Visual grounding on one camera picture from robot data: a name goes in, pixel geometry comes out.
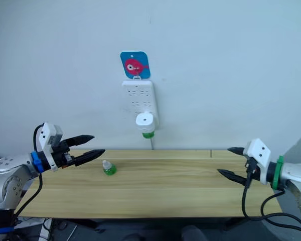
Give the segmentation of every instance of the blue sticker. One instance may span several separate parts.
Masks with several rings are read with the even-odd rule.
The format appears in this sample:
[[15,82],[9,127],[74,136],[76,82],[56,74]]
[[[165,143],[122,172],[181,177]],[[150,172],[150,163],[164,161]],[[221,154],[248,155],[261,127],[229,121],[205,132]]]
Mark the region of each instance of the blue sticker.
[[133,79],[134,76],[140,76],[142,79],[147,79],[151,76],[146,53],[142,51],[122,52],[120,58],[128,78]]

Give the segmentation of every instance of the gray floor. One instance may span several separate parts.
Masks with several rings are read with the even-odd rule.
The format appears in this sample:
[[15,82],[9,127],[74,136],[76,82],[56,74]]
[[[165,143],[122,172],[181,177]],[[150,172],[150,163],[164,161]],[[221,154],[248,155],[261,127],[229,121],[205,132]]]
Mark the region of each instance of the gray floor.
[[[53,231],[54,241],[66,241],[69,234],[76,224],[67,221],[67,227],[60,231],[57,227]],[[69,241],[74,240],[95,240],[95,241],[121,241],[124,237],[132,233],[138,233],[145,238],[145,241],[178,241],[182,240],[181,230],[185,225],[183,219],[175,220],[160,220],[155,222],[102,222],[97,230],[78,226]],[[245,222],[235,226],[229,231],[222,230],[223,225],[216,221],[216,219],[205,219],[203,222],[196,219],[195,226],[197,226],[208,238],[214,241],[278,241],[277,239],[261,222]],[[22,229],[28,239],[24,240],[38,240],[41,227],[34,226],[31,228]]]

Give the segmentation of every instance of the green bottle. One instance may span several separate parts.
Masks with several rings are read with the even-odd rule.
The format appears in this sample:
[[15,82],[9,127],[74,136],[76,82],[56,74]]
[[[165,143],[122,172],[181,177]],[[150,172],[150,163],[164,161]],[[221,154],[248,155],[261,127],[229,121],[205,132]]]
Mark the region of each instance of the green bottle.
[[115,164],[112,164],[109,161],[103,160],[102,166],[104,167],[104,173],[108,176],[115,174],[117,171]]

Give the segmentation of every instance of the white wall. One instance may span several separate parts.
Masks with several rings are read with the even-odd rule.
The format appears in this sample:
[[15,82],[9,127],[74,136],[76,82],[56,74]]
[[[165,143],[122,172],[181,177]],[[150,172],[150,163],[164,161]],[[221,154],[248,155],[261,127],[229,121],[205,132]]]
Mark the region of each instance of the white wall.
[[155,148],[280,154],[301,136],[301,1],[0,0],[0,154],[31,151],[43,121],[149,148],[121,97],[127,50],[148,54]]

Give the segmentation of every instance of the pink bird cartoon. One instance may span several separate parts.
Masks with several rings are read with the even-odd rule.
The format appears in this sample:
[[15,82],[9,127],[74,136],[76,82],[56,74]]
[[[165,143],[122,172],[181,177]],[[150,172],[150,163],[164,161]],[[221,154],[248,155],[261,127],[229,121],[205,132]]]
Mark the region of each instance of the pink bird cartoon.
[[138,60],[127,59],[125,67],[129,74],[140,75],[144,69],[148,69],[148,65],[143,66]]

